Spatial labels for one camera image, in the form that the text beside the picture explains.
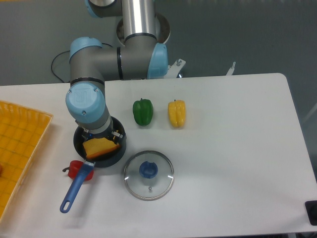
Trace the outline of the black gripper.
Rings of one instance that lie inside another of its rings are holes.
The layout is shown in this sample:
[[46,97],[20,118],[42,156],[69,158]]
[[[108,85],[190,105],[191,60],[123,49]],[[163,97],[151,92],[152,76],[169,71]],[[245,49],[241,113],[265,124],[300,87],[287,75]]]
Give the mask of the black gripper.
[[99,133],[92,133],[78,126],[75,130],[75,143],[82,144],[85,141],[91,139],[106,138],[107,140],[113,141],[115,144],[119,144],[124,137],[124,127],[118,120],[112,120],[112,127],[108,127]]

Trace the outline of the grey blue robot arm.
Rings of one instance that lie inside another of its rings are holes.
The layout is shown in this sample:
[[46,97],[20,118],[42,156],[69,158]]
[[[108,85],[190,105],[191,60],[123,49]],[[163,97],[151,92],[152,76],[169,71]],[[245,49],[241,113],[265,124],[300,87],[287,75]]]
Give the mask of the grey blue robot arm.
[[71,43],[66,106],[82,128],[85,140],[111,138],[115,129],[106,105],[105,82],[166,75],[167,48],[157,39],[154,1],[88,0],[85,5],[97,18],[122,16],[124,45],[104,48],[99,40],[90,37]]

